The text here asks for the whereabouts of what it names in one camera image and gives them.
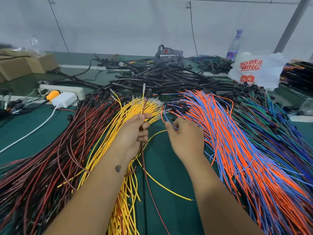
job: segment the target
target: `white power adapter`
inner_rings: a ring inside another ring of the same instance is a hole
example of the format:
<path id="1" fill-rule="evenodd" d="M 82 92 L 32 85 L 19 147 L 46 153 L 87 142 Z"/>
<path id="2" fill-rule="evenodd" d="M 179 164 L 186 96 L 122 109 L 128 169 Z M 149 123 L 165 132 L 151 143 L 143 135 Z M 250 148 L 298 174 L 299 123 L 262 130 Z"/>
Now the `white power adapter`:
<path id="1" fill-rule="evenodd" d="M 62 92 L 51 103 L 58 108 L 67 108 L 77 100 L 77 95 L 72 92 Z"/>

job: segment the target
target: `purple label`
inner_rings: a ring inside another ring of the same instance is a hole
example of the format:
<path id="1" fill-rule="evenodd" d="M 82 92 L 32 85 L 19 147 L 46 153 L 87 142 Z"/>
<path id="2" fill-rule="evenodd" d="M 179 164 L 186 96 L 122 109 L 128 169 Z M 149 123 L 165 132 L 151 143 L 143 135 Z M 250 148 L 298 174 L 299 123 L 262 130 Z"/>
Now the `purple label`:
<path id="1" fill-rule="evenodd" d="M 226 58 L 235 61 L 236 56 L 237 56 L 237 52 L 228 51 Z"/>

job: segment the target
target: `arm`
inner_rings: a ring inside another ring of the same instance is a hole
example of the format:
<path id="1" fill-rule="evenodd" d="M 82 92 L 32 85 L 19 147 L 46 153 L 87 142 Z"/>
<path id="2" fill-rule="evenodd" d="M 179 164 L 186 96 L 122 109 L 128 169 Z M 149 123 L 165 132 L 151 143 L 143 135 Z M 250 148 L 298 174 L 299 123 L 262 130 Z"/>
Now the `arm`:
<path id="1" fill-rule="evenodd" d="M 261 235 L 263 231 L 249 217 L 218 178 L 203 154 L 203 129 L 182 118 L 166 122 L 174 152 L 186 167 L 193 183 L 204 233 Z"/>
<path id="2" fill-rule="evenodd" d="M 136 115 L 119 130 L 87 181 L 65 206 L 45 235 L 105 234 L 128 164 L 148 141 L 151 115 Z"/>

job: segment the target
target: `forearm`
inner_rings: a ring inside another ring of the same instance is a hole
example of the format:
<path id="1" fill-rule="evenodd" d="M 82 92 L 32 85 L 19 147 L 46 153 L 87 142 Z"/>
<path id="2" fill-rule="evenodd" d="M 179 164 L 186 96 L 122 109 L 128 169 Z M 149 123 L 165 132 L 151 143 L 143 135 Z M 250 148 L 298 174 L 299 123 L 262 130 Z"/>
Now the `forearm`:
<path id="1" fill-rule="evenodd" d="M 129 161 L 111 146 L 45 235 L 105 234 Z"/>
<path id="2" fill-rule="evenodd" d="M 204 155 L 183 162 L 193 183 L 205 234 L 263 234 L 218 178 Z"/>

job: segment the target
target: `tattoo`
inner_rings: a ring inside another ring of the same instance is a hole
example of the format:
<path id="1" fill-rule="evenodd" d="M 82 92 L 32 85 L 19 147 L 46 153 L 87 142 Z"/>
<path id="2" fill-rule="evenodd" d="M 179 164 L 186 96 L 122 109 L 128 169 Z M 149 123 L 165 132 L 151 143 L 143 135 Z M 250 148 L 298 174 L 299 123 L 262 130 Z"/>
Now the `tattoo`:
<path id="1" fill-rule="evenodd" d="M 116 170 L 117 172 L 119 172 L 119 171 L 120 171 L 120 165 L 117 165 L 117 166 L 115 167 L 115 170 Z"/>

